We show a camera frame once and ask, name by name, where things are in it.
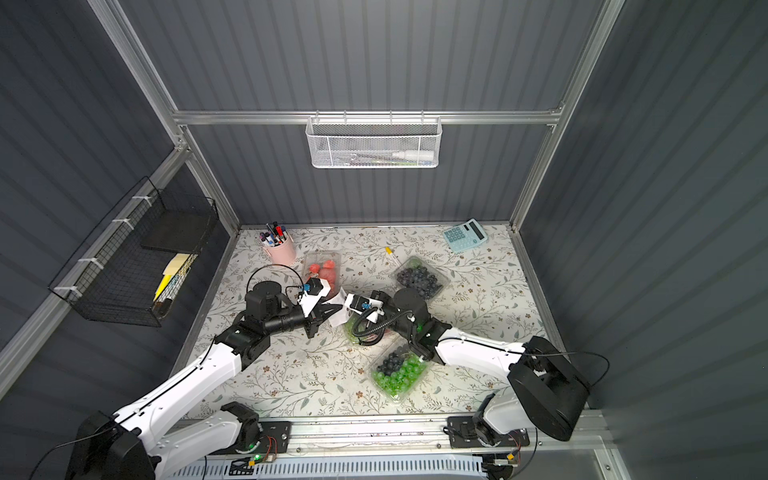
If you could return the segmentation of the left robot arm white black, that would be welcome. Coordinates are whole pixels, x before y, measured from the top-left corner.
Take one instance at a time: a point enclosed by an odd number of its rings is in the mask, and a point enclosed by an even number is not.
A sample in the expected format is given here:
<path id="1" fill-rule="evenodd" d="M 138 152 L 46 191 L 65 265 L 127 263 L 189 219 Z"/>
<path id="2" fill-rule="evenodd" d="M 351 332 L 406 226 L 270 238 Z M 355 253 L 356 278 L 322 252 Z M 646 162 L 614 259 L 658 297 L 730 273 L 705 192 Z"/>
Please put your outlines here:
<path id="1" fill-rule="evenodd" d="M 180 430 L 174 426 L 248 368 L 270 347 L 272 335 L 303 329 L 313 337 L 341 309 L 330 303 L 331 290 L 327 280 L 311 278 L 291 302 L 279 283 L 257 283 L 246 295 L 245 310 L 190 365 L 133 403 L 112 414 L 96 412 L 80 425 L 66 478 L 162 479 L 219 450 L 275 451 L 258 414 L 237 401 Z"/>

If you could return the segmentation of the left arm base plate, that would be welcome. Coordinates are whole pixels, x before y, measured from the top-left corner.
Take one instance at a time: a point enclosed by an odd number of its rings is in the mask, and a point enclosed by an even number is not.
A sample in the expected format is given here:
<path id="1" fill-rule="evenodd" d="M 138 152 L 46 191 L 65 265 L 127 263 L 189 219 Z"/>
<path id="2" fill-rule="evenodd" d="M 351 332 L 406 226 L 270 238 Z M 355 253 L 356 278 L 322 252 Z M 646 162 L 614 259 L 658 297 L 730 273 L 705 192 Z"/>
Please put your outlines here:
<path id="1" fill-rule="evenodd" d="M 235 441 L 228 447 L 214 450 L 212 455 L 260 455 L 287 452 L 293 424 L 289 421 L 261 421 L 241 428 Z"/>

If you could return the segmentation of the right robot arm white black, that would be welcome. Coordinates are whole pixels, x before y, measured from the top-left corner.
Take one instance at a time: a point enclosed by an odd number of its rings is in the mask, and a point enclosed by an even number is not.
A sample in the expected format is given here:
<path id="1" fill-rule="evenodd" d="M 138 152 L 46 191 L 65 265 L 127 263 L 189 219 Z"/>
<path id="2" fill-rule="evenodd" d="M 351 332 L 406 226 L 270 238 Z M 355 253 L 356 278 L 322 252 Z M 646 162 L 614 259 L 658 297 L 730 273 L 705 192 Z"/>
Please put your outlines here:
<path id="1" fill-rule="evenodd" d="M 349 294 L 344 301 L 351 315 L 351 333 L 366 346 L 388 331 L 401 338 L 399 359 L 388 360 L 381 373 L 394 377 L 406 358 L 478 371 L 504 380 L 509 392 L 491 393 L 475 412 L 470 434 L 491 446 L 514 431 L 533 429 L 558 440 L 571 438 L 590 395 L 591 384 L 544 337 L 505 343 L 466 333 L 434 317 L 414 289 L 393 296 Z"/>

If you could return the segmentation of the white sticker sheet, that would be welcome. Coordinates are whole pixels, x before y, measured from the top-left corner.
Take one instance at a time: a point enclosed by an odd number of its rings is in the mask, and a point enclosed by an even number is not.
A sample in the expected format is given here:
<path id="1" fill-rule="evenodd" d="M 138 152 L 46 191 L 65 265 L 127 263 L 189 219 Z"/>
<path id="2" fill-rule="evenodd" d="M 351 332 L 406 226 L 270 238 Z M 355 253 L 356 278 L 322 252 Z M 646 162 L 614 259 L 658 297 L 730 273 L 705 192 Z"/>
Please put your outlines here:
<path id="1" fill-rule="evenodd" d="M 340 288 L 338 293 L 328 302 L 329 305 L 339 306 L 339 309 L 328 319 L 328 324 L 332 328 L 341 327 L 350 319 L 351 313 L 349 307 L 352 302 L 351 297 L 353 297 L 353 294 Z"/>

